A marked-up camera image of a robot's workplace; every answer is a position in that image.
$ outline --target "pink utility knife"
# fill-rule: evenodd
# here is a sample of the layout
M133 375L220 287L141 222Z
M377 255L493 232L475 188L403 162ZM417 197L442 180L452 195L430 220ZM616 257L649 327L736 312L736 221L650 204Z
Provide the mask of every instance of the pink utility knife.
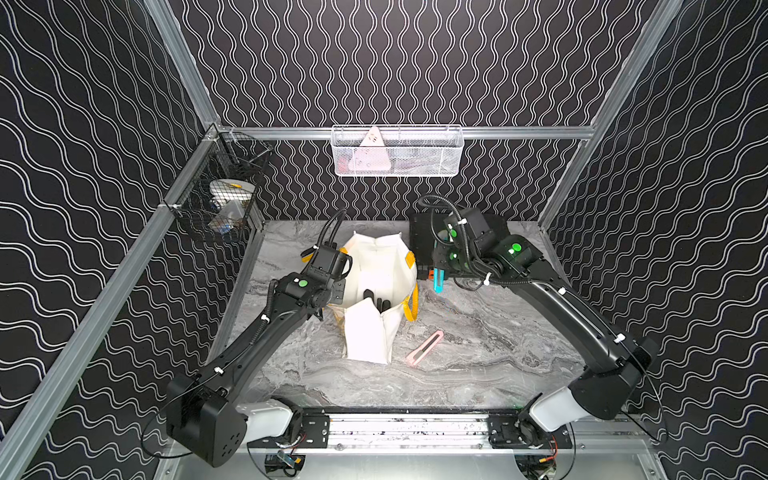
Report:
M438 330L437 332L434 332L432 335L429 336L429 338L422 343L422 345L416 349L413 350L411 353L408 354L406 357L406 363L410 366L417 366L419 362L421 362L424 357L427 356L427 353L431 352L433 348L435 348L435 345L440 343L440 340L442 340L443 333L442 330Z

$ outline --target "white triangular object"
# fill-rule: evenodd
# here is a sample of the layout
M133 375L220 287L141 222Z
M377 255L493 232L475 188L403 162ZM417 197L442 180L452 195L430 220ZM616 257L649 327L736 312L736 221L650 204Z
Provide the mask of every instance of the white triangular object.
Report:
M372 126L366 137L363 138L360 146L352 155L353 171L388 171L392 169L392 162L389 160L384 140L379 127Z

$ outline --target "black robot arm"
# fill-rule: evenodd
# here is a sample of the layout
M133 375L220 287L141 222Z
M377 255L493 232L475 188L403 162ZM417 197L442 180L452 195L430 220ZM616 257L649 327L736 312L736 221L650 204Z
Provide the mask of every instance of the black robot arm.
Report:
M322 319L323 307L343 298L352 257L333 243L338 223L323 241L330 223L342 217L343 211L326 224L302 273L270 282L264 310L221 355L194 377L168 383L174 400L165 407L167 434L213 467L234 455L245 436L247 417L235 409L243 388L294 330L312 315Z
M440 233L432 226L432 262L446 279L473 277L509 288L541 312L584 359L583 373L570 385L535 397L520 413L518 427L527 443L544 443L546 432L586 415L614 418L656 359L657 344L611 325L539 249L520 235L497 238L479 210L458 210L437 195L419 203L433 211L438 205L450 209Z

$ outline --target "gray marble surface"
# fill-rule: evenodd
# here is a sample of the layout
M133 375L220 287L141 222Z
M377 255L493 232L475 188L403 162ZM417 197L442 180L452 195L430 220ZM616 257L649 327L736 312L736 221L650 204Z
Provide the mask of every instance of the gray marble surface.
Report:
M323 222L273 221L243 300L230 341L261 312L272 278L299 271L300 252L314 244ZM509 222L545 251L535 222ZM336 238L344 244L353 231L379 237L403 232L407 222L346 221ZM532 306L511 291L484 286L467 292L446 283L443 293L419 282L419 318L403 320L392 350L392 364L343 358L344 338L333 314L304 323L275 352L243 391L242 400L269 396L301 406L435 406L503 408L521 406L541 391L568 384L580 371L581 357ZM416 368L404 358L431 333L443 341Z

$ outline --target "wavy line pattern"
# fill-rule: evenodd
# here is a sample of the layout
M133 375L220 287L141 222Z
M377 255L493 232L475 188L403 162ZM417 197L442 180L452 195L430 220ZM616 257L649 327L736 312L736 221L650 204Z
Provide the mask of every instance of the wavy line pattern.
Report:
M171 0L225 124L585 125L655 0Z
M768 3L687 0L551 238L574 285L661 346L675 480L768 478ZM660 429L646 389L630 402Z
M241 141L246 150L248 142ZM328 142L281 141L257 199L265 218L318 220L345 207L357 220L407 220L419 195L438 191L509 220L535 220L578 145L575 140L467 141L460 174L338 177Z
M0 15L1 439L203 132L143 2Z
M141 428L175 374L205 364L240 270L245 244L195 243L174 226L94 355L23 478L151 480L157 460ZM147 433L167 443L164 426Z

